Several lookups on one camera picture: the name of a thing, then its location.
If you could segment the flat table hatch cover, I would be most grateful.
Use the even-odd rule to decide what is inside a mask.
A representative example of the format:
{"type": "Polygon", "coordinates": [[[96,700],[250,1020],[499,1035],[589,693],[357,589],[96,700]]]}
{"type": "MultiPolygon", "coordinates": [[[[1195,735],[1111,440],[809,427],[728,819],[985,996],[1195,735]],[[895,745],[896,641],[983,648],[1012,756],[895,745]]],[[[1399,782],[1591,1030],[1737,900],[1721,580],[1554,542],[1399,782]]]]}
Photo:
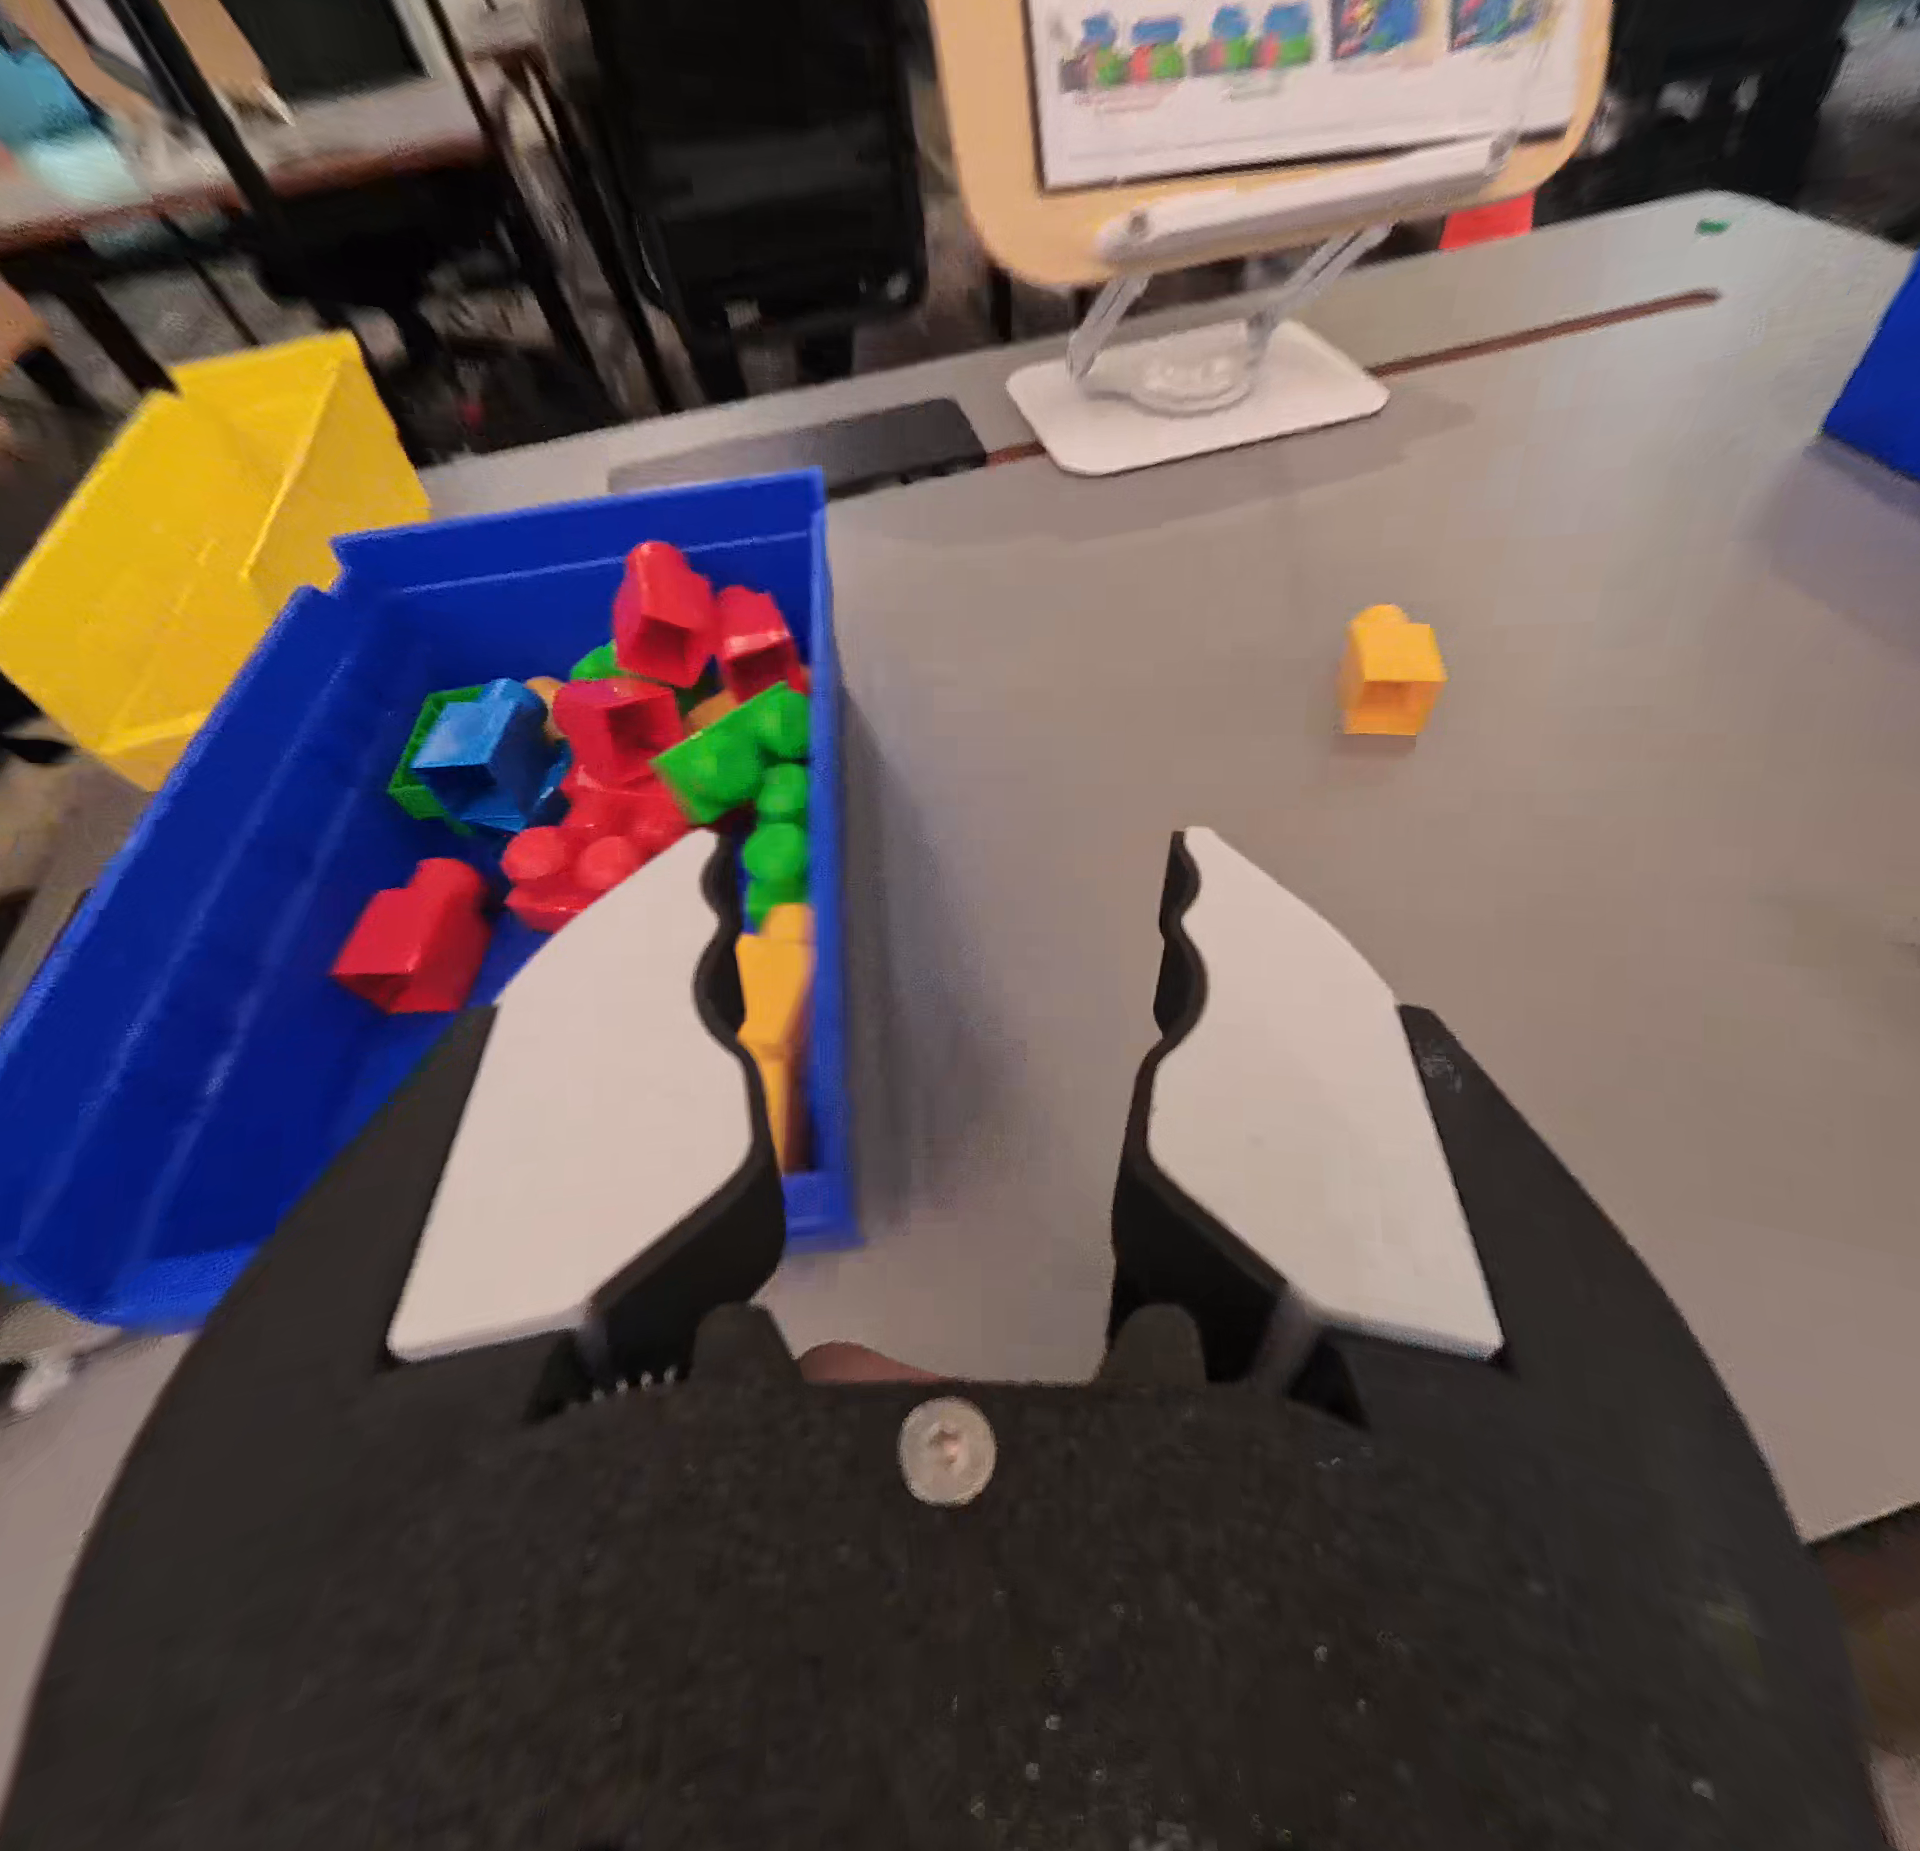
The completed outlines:
{"type": "Polygon", "coordinates": [[[627,462],[609,473],[609,494],[635,494],[668,485],[706,485],[815,470],[829,500],[870,494],[932,478],[966,474],[989,464],[989,447],[955,398],[921,398],[804,423],[720,440],[687,451],[627,462]]]}

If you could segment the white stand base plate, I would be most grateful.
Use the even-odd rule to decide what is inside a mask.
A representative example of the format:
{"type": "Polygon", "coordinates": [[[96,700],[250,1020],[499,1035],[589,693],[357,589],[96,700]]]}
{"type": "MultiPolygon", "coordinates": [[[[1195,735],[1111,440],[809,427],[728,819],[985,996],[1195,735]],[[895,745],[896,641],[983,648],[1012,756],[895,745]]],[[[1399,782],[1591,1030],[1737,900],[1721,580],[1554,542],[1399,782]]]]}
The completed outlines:
{"type": "Polygon", "coordinates": [[[1302,323],[1263,348],[1249,319],[1105,348],[1086,375],[1064,358],[1016,370],[1006,391],[1069,474],[1126,474],[1376,417],[1390,391],[1302,323]]]}

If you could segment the printed instruction sheet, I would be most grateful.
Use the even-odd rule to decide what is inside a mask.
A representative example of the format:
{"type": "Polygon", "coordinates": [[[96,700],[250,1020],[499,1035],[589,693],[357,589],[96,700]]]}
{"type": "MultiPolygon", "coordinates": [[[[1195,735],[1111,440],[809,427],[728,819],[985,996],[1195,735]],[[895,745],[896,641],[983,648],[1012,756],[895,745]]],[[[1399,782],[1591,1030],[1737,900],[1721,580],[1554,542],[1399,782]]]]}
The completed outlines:
{"type": "Polygon", "coordinates": [[[1586,0],[1027,0],[1045,189],[1544,135],[1586,0]]]}

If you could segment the pile of mixed blocks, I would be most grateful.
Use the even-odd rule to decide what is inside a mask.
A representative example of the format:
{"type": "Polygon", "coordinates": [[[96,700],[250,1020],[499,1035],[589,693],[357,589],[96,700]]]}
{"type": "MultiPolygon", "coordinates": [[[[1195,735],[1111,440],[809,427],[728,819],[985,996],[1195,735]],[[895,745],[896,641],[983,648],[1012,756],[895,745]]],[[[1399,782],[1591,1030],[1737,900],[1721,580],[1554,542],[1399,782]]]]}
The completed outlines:
{"type": "Polygon", "coordinates": [[[813,725],[780,599],[716,586],[676,542],[635,542],[612,638],[564,678],[508,672],[423,699],[386,794],[461,844],[369,895],[334,979],[386,1016],[451,1012],[476,990],[499,908],[549,936],[684,838],[738,834],[748,1045],[780,1167],[797,1176],[813,1159],[813,725]]]}

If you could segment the yellow single-stud block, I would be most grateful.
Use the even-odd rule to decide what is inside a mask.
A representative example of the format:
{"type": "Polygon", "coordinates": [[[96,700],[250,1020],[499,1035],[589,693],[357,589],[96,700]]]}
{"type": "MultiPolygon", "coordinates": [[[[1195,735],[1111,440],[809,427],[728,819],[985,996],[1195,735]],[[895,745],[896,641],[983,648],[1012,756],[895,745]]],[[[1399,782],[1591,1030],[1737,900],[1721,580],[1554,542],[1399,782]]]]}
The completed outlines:
{"type": "Polygon", "coordinates": [[[1417,738],[1449,685],[1435,630],[1383,602],[1349,625],[1337,672],[1341,733],[1417,738]]]}

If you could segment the black mesh office chair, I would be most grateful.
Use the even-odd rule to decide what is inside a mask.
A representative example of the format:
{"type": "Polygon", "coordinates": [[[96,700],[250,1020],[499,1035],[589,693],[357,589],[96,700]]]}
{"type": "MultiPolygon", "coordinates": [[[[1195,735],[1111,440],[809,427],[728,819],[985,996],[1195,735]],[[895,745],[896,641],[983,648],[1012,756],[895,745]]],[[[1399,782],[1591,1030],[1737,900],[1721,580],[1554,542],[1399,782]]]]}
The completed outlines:
{"type": "Polygon", "coordinates": [[[684,337],[839,334],[924,299],[896,0],[583,0],[592,115],[684,337]]]}

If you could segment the yellow plastic bin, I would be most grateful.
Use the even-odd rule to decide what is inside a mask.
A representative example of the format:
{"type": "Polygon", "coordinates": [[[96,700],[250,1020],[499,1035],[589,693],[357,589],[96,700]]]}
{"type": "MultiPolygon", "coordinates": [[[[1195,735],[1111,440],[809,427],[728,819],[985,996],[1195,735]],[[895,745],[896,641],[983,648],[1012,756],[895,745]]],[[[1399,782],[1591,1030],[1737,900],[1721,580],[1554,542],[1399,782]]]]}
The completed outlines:
{"type": "Polygon", "coordinates": [[[196,358],[143,398],[4,596],[4,668],[159,792],[334,540],[429,517],[358,337],[196,358]]]}

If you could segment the white sheet holder ledge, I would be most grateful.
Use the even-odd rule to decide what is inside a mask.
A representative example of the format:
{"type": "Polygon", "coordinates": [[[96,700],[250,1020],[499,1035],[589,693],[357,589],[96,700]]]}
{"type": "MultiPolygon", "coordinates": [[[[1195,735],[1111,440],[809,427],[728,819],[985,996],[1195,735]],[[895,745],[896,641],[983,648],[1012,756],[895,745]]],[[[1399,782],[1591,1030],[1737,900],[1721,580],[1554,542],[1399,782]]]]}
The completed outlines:
{"type": "Polygon", "coordinates": [[[1314,230],[1393,226],[1478,192],[1501,175],[1517,142],[1517,131],[1482,131],[1288,182],[1222,184],[1140,202],[1098,227],[1096,253],[1120,271],[1200,264],[1210,253],[1274,250],[1314,230]]]}

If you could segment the blue plastic bin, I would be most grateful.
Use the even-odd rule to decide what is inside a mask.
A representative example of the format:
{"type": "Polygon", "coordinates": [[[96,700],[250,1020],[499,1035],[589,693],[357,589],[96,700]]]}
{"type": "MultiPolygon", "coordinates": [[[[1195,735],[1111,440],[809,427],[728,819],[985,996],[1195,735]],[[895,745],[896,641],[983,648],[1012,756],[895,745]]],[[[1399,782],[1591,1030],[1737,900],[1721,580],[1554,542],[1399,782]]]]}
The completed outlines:
{"type": "Polygon", "coordinates": [[[419,705],[609,638],[643,540],[773,596],[811,672],[815,1166],[782,1191],[792,1251],[862,1244],[829,492],[797,470],[336,542],[336,584],[286,607],[6,1020],[6,1286],[110,1328],[207,1319],[446,1035],[328,974],[367,900],[437,852],[386,792],[419,705]]]}
{"type": "Polygon", "coordinates": [[[1821,434],[1919,483],[1919,255],[1825,417],[1821,434]]]}

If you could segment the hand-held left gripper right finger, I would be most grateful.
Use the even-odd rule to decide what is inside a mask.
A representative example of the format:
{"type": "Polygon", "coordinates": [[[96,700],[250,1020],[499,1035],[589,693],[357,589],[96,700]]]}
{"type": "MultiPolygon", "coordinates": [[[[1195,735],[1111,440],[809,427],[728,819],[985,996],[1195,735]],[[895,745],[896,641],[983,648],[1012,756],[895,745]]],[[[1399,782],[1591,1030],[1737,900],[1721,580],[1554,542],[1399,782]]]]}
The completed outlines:
{"type": "Polygon", "coordinates": [[[1492,1362],[1501,1318],[1393,987],[1218,831],[1168,841],[1157,1041],[1112,1194],[1111,1341],[1183,1310],[1204,1375],[1326,1337],[1492,1362]]]}

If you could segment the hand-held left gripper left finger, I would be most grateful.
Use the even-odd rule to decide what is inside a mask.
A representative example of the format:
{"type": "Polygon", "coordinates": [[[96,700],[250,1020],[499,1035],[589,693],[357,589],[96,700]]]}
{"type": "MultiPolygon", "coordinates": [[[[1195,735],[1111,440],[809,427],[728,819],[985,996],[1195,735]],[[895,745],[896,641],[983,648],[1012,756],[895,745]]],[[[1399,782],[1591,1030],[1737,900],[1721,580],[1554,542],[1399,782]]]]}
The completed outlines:
{"type": "Polygon", "coordinates": [[[592,1384],[689,1373],[786,1246],[739,1041],[734,855],[698,831],[507,984],[390,1328],[408,1362],[571,1341],[592,1384]]]}

